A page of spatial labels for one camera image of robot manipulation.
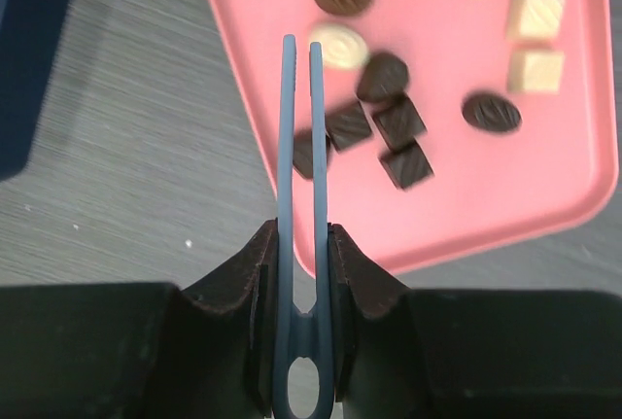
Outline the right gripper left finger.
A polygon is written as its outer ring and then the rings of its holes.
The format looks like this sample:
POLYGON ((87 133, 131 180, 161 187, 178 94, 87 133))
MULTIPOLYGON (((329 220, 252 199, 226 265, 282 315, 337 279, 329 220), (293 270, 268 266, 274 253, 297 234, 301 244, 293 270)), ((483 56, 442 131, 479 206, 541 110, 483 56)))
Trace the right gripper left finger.
POLYGON ((269 416, 277 261, 270 220, 184 289, 168 282, 3 288, 2 416, 269 416))

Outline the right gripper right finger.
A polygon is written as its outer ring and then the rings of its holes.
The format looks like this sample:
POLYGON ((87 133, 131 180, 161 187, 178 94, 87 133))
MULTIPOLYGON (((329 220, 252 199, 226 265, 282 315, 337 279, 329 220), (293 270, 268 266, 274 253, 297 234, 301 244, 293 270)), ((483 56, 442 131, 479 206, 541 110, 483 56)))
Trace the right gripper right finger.
POLYGON ((621 299, 411 289, 328 229, 335 395, 348 418, 617 418, 621 299))

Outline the light blue plastic tongs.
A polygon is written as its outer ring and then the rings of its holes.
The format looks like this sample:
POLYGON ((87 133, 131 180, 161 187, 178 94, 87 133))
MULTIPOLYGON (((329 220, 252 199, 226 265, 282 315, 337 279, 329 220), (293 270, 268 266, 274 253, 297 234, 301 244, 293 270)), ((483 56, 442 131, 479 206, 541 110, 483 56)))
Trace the light blue plastic tongs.
POLYGON ((322 46, 309 44, 311 154, 313 160, 313 223, 304 225, 294 205, 294 121, 296 40, 283 38, 277 163, 277 309, 272 369, 272 411, 275 418, 295 418, 289 398, 290 368, 308 359, 318 373, 318 397, 311 418, 329 418, 334 405, 334 356, 328 258, 328 181, 325 91, 322 46), (294 303, 294 257, 302 232, 313 238, 315 303, 303 313, 294 303))

